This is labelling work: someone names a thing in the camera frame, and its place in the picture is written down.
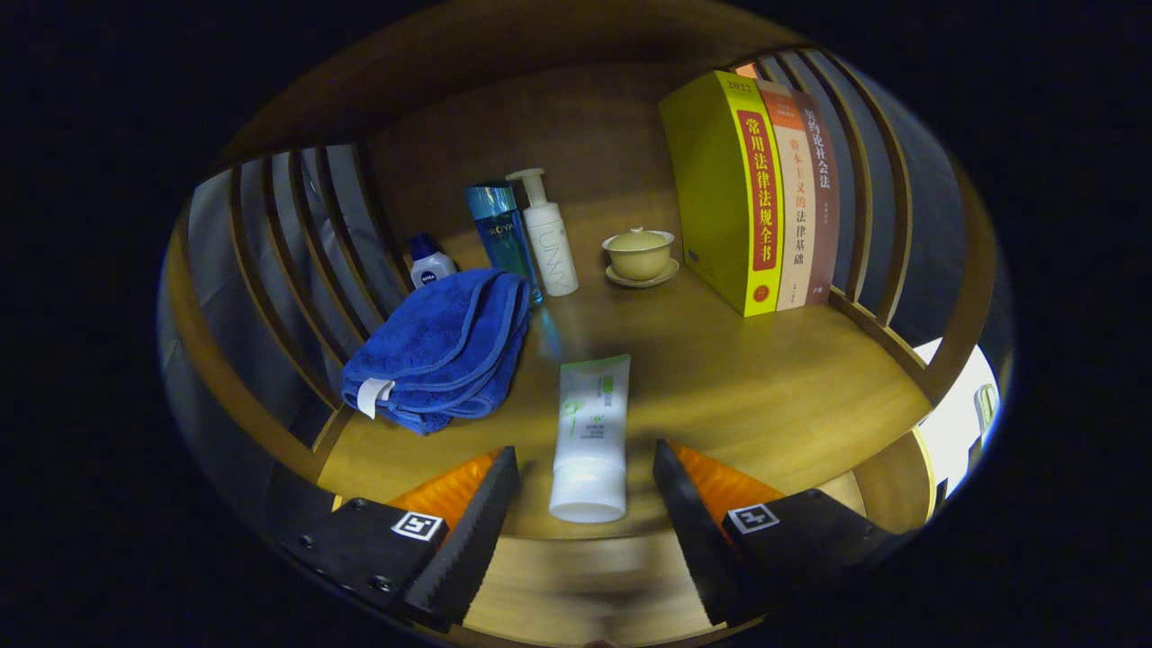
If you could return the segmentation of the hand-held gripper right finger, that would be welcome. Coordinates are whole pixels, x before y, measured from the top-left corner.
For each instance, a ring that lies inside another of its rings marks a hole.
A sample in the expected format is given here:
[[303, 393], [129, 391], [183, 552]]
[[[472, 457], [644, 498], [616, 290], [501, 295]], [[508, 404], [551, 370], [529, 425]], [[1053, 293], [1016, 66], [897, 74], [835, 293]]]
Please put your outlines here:
[[712, 624], [802, 606], [904, 541], [823, 490], [783, 495], [675, 442], [657, 442], [652, 474]]

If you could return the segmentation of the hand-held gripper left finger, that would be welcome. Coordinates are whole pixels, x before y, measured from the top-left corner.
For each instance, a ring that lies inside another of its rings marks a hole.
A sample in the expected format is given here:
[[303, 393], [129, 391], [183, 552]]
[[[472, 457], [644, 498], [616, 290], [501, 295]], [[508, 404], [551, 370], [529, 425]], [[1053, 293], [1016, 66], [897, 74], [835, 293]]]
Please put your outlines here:
[[343, 598], [445, 633], [464, 623], [520, 483], [507, 445], [391, 503], [350, 498], [279, 548]]

